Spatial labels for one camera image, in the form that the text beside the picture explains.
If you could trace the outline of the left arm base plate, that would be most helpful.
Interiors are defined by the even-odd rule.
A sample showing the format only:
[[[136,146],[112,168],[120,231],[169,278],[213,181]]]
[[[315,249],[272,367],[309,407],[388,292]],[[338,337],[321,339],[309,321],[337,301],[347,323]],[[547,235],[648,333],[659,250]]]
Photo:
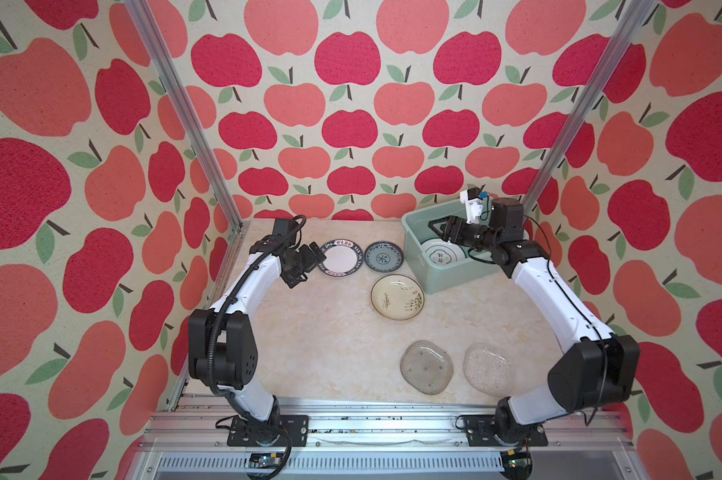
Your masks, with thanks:
[[[273,426],[234,416],[226,443],[230,447],[246,448],[305,447],[309,420],[307,415],[282,415],[279,425]]]

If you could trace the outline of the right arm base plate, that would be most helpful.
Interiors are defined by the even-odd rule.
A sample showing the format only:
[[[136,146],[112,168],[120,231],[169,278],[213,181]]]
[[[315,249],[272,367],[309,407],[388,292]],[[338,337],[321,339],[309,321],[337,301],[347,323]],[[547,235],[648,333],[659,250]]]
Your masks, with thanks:
[[[470,447],[546,447],[549,445],[541,424],[518,425],[495,415],[460,415],[455,427],[462,431]]]

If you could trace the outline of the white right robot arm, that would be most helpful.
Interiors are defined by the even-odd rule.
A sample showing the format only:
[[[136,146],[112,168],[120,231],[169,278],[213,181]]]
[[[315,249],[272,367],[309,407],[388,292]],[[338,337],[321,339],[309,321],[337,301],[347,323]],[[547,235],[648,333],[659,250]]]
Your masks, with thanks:
[[[553,329],[563,356],[546,381],[497,406],[497,433],[531,429],[577,411],[623,403],[631,396],[641,350],[616,334],[566,285],[548,253],[523,237],[524,229],[471,224],[458,216],[428,223],[440,239],[487,252],[533,301]]]

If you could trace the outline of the mint green plastic bin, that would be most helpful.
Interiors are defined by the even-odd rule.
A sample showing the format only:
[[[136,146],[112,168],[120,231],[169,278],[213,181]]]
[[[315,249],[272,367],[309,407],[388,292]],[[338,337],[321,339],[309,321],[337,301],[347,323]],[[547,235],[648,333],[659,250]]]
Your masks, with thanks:
[[[401,219],[405,235],[404,258],[427,294],[435,294],[501,272],[497,265],[482,262],[490,259],[487,252],[473,253],[473,256],[482,260],[479,262],[467,255],[466,247],[461,247],[466,258],[450,265],[439,266],[425,257],[421,244],[438,238],[428,228],[428,222],[451,215],[466,218],[464,205],[459,200],[414,210]]]

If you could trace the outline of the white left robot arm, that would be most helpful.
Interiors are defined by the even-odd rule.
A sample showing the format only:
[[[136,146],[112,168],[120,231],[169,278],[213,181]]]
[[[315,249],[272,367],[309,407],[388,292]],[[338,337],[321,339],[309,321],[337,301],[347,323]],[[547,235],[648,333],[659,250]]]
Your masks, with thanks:
[[[299,247],[262,240],[250,249],[235,284],[206,310],[188,320],[187,367],[214,395],[224,398],[245,419],[279,422],[277,399],[256,377],[258,349],[254,313],[274,282],[293,288],[326,259],[311,242]]]

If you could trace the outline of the white plate with green rings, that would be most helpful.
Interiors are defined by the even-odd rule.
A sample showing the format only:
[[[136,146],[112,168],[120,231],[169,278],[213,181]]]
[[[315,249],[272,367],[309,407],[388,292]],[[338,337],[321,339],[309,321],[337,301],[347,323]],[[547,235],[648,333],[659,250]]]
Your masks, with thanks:
[[[450,265],[466,258],[461,247],[438,238],[423,242],[421,247],[425,257],[439,266]]]

